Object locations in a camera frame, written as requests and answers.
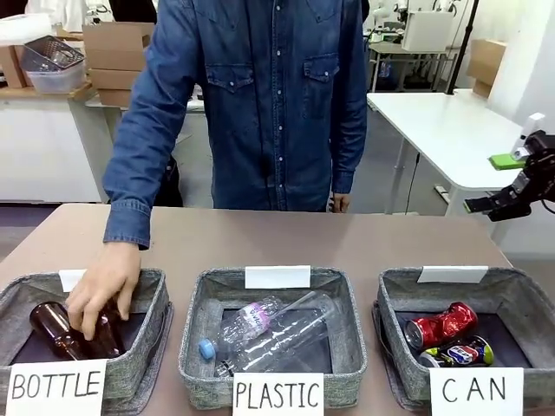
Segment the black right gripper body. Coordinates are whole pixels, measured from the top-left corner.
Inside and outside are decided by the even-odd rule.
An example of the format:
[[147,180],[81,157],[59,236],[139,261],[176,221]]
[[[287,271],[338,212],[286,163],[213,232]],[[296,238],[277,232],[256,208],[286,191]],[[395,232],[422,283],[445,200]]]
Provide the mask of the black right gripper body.
[[529,202],[550,201],[555,203],[555,134],[538,130],[526,139],[530,152],[525,174],[530,179],[526,186]]

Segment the crushed red soda can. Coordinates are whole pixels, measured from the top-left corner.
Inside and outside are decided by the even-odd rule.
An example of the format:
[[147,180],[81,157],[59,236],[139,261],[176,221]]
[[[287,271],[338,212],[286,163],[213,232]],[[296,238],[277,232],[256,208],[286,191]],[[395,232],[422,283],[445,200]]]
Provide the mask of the crushed red soda can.
[[408,320],[403,334],[417,350],[439,347],[461,338],[478,326],[478,316],[464,302],[454,302],[445,311]]

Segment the crushed dark Pepsi can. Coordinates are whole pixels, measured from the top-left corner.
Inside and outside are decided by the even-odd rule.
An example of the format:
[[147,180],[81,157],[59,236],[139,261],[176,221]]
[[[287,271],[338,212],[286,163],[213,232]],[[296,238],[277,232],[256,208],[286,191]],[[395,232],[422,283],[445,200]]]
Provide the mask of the crushed dark Pepsi can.
[[490,344],[478,335],[429,348],[418,357],[424,367],[490,367],[494,353]]

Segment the large clear plastic bottle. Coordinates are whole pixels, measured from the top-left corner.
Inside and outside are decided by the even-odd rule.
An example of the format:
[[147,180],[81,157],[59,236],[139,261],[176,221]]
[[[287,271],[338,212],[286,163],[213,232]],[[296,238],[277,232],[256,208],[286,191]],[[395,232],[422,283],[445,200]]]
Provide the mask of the large clear plastic bottle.
[[266,332],[220,361],[214,375],[330,373],[329,327],[338,315],[328,295],[311,291],[277,314]]

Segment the blue-capped clear plastic bottle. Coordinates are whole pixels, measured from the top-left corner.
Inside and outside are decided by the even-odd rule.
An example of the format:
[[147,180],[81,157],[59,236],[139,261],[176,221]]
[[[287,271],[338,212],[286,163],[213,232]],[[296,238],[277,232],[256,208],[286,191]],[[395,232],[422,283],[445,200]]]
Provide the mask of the blue-capped clear plastic bottle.
[[263,334],[272,319],[284,308],[276,296],[252,302],[225,318],[218,333],[199,341],[199,353],[207,361],[218,354],[228,354],[241,349],[250,340]]

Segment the brown glass bottle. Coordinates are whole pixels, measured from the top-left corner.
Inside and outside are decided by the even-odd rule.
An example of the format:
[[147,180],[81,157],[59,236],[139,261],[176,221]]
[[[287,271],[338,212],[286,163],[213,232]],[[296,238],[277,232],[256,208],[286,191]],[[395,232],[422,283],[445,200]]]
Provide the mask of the brown glass bottle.
[[118,326],[121,316],[113,299],[107,301],[95,324],[95,337],[88,343],[95,359],[114,359],[126,352]]
[[58,358],[64,360],[86,360],[80,333],[70,323],[66,309],[59,302],[43,302],[29,314],[29,323]]

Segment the person's right forearm, denim sleeve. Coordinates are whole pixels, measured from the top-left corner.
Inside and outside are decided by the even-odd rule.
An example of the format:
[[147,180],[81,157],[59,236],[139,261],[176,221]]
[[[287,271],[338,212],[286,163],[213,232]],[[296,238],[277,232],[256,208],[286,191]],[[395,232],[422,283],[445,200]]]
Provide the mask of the person's right forearm, denim sleeve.
[[166,134],[119,134],[103,185],[110,200],[106,243],[130,243],[146,250],[151,243],[151,211],[174,140]]

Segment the grey fabric basket marked plastic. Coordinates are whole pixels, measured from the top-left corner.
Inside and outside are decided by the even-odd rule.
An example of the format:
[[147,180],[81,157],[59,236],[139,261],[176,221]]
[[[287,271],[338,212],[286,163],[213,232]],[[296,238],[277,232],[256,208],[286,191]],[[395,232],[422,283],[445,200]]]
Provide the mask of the grey fabric basket marked plastic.
[[331,268],[312,269],[310,287],[304,289],[246,289],[245,270],[240,268],[201,273],[189,305],[178,358],[191,405],[198,410],[212,410],[232,404],[232,376],[214,375],[215,366],[231,353],[218,354],[207,361],[199,353],[201,339],[216,335],[225,318],[249,303],[276,296],[284,302],[285,309],[311,291],[328,295],[339,312],[336,323],[329,327],[332,369],[322,373],[324,406],[328,409],[355,406],[368,355],[349,279],[340,270]]

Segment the white CAN paper sign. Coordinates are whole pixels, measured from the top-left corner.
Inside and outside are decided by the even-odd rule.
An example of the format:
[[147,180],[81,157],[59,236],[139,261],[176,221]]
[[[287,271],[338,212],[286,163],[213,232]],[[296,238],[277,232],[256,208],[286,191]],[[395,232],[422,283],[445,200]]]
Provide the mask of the white CAN paper sign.
[[431,416],[523,416],[521,367],[431,368]]

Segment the white table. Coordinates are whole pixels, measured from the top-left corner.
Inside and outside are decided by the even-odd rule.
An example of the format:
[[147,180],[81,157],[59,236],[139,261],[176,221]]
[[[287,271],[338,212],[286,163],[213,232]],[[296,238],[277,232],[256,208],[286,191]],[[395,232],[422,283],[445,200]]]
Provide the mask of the white table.
[[497,171],[488,158],[512,150],[522,127],[495,113],[469,89],[443,93],[369,93],[367,102],[402,136],[384,212],[394,212],[412,146],[451,184],[448,216],[466,214],[463,199],[510,185],[516,170]]

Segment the small flat cardboard box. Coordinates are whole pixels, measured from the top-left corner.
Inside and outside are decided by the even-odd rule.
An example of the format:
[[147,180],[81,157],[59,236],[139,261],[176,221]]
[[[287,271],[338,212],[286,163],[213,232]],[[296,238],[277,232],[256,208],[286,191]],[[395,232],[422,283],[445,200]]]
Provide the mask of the small flat cardboard box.
[[122,89],[99,89],[101,104],[109,107],[129,107],[131,91]]

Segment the large open cardboard box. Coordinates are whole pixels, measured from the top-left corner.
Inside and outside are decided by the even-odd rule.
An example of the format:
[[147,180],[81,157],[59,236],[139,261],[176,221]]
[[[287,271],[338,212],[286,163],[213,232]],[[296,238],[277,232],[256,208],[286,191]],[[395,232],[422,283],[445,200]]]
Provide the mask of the large open cardboard box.
[[153,23],[104,22],[82,27],[87,64],[92,69],[141,71]]

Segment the clear plastic tub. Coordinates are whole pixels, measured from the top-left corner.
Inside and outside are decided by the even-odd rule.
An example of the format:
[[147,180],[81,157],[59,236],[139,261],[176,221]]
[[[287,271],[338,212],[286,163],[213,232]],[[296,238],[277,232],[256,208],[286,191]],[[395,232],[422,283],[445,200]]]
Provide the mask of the clear plastic tub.
[[55,72],[27,72],[34,89],[40,94],[69,94],[86,81],[83,62]]

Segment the white foam sheet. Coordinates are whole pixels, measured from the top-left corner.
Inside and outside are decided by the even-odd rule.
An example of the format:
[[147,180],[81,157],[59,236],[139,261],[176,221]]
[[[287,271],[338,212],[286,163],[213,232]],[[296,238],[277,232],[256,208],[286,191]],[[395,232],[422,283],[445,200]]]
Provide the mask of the white foam sheet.
[[22,45],[53,33],[48,14],[24,14],[0,19],[0,46]]

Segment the brown cardboard carton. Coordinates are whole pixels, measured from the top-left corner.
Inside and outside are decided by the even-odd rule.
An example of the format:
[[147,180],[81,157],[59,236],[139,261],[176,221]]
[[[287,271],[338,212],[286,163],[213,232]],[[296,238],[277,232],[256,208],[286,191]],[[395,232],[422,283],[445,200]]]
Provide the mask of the brown cardboard carton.
[[0,46],[0,69],[9,88],[30,88],[32,82],[21,67],[23,45]]

